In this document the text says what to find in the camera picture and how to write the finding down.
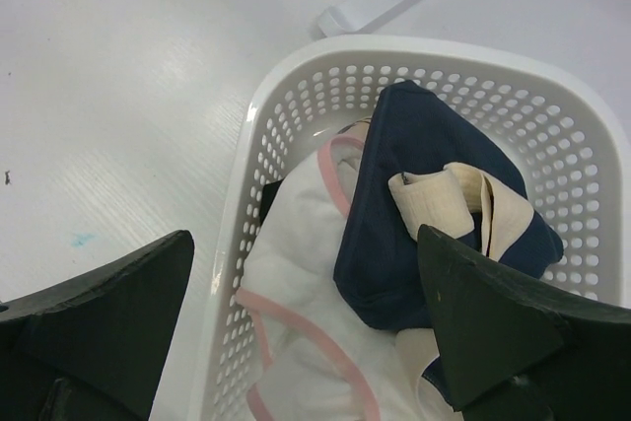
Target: blue stain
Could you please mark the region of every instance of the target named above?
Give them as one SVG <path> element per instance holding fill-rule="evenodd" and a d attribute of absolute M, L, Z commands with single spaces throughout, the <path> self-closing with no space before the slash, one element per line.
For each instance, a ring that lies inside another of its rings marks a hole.
<path fill-rule="evenodd" d="M 80 246 L 87 244 L 95 237 L 96 236 L 94 234 L 75 234 L 75 239 L 70 243 L 70 245 L 74 248 L 79 248 Z"/>

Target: basket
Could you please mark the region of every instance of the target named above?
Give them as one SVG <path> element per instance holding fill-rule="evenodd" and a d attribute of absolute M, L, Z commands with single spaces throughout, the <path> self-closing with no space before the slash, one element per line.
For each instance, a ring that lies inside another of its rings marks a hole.
<path fill-rule="evenodd" d="M 251 419 L 259 374 L 251 321 L 235 303 L 258 233 L 261 189 L 342 126 L 370 114 L 388 84 L 411 79 L 484 131 L 521 170 L 530 201 L 565 256 L 543 275 L 559 288 L 631 302 L 622 262 L 631 216 L 630 148 L 602 99 L 569 74 L 514 54 L 448 41 L 356 35 L 311 44 L 279 64 L 247 110 L 205 309 L 188 419 Z"/>

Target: tabletop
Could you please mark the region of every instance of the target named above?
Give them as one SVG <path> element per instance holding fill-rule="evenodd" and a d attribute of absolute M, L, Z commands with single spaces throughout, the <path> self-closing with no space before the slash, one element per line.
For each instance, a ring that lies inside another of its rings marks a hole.
<path fill-rule="evenodd" d="M 343 0 L 0 0 L 0 300 L 189 229 L 196 255 L 153 420 L 186 418 L 248 101 Z M 377 33 L 560 66 L 631 131 L 628 0 L 423 0 Z"/>

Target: navy blue cloth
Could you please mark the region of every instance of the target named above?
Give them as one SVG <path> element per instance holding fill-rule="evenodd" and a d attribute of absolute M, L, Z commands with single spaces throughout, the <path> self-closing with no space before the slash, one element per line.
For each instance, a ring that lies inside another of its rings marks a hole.
<path fill-rule="evenodd" d="M 402 172 L 439 172 L 451 162 L 479 168 L 527 198 L 522 175 L 507 156 L 433 93 L 411 81 L 385 88 L 366 138 L 333 276 L 344 300 L 370 327 L 431 327 L 416 243 L 405 229 L 387 181 Z M 478 233 L 480 219 L 475 221 Z M 460 240 L 479 249 L 477 235 Z M 535 213 L 526 233 L 501 262 L 540 278 L 562 255 L 561 240 Z"/>

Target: pink stripe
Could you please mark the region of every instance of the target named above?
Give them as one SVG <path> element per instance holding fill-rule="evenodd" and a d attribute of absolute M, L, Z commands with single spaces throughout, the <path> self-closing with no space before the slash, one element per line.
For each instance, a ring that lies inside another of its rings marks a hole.
<path fill-rule="evenodd" d="M 258 345 L 260 347 L 260 356 L 263 361 L 263 370 L 267 370 L 272 365 L 272 353 L 269 350 L 269 342 L 267 341 L 267 334 L 265 333 L 265 327 L 260 317 L 260 313 L 255 310 L 248 310 L 249 316 L 252 319 L 252 325 L 254 326 L 254 332 L 256 333 L 256 339 L 258 339 Z"/>
<path fill-rule="evenodd" d="M 245 399 L 247 400 L 247 406 L 256 421 L 274 421 L 274 418 L 267 409 L 267 406 L 263 403 L 263 398 L 260 397 L 260 393 L 258 392 L 258 387 L 256 385 L 253 385 L 252 388 L 249 389 Z"/>
<path fill-rule="evenodd" d="M 351 203 L 347 199 L 342 186 L 339 183 L 339 179 L 337 177 L 337 164 L 333 161 L 333 157 L 331 156 L 331 147 L 339 143 L 347 143 L 363 150 L 364 142 L 355 137 L 338 135 L 322 145 L 322 147 L 320 147 L 317 151 L 319 171 L 322 174 L 324 185 L 331 196 L 331 200 L 335 203 L 339 212 L 341 212 L 344 217 L 348 217 L 348 213 L 351 210 Z"/>
<path fill-rule="evenodd" d="M 366 378 L 346 355 L 339 345 L 326 332 L 305 317 L 298 315 L 267 298 L 249 290 L 240 288 L 237 291 L 237 301 L 240 305 L 250 309 L 256 308 L 266 315 L 282 320 L 284 323 L 298 329 L 309 337 L 319 349 L 326 354 L 344 379 L 350 384 L 358 397 L 363 400 L 366 421 L 380 421 L 381 414 L 375 394 L 371 390 Z"/>

